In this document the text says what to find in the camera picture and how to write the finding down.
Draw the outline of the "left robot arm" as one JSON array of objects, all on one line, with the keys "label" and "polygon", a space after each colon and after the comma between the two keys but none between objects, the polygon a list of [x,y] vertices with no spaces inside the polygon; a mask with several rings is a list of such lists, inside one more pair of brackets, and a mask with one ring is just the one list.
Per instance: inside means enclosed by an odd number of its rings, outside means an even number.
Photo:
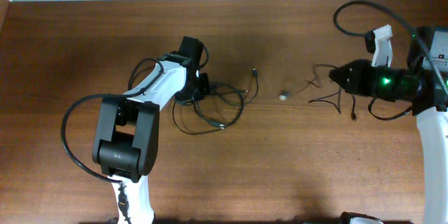
[{"label": "left robot arm", "polygon": [[185,36],[140,84],[119,98],[102,99],[92,160],[113,185],[119,214],[112,223],[154,221],[148,175],[158,154],[160,112],[171,98],[194,102],[210,93],[208,77],[200,73],[204,49],[199,39]]}]

